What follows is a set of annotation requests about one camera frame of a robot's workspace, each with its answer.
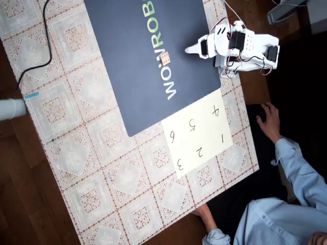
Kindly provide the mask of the person's right hand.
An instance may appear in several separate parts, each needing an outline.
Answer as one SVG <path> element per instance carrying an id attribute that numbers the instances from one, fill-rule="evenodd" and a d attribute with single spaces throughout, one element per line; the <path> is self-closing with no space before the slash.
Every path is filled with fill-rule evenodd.
<path id="1" fill-rule="evenodd" d="M 272 141 L 273 144 L 276 144 L 282 138 L 280 134 L 279 111 L 270 102 L 261 104 L 261 107 L 265 111 L 266 120 L 263 122 L 261 117 L 257 115 L 256 121 L 264 134 Z"/>

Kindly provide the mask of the person's left hand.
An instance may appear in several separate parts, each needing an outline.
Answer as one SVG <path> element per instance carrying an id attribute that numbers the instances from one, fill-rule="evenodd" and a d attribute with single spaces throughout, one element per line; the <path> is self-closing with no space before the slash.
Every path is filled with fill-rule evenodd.
<path id="1" fill-rule="evenodd" d="M 192 214 L 194 214 L 202 219 L 207 233 L 209 233 L 211 230 L 217 228 L 216 222 L 215 222 L 215 220 L 212 216 L 212 213 L 206 203 L 201 205 L 200 207 L 196 208 L 195 210 L 193 210 Z"/>

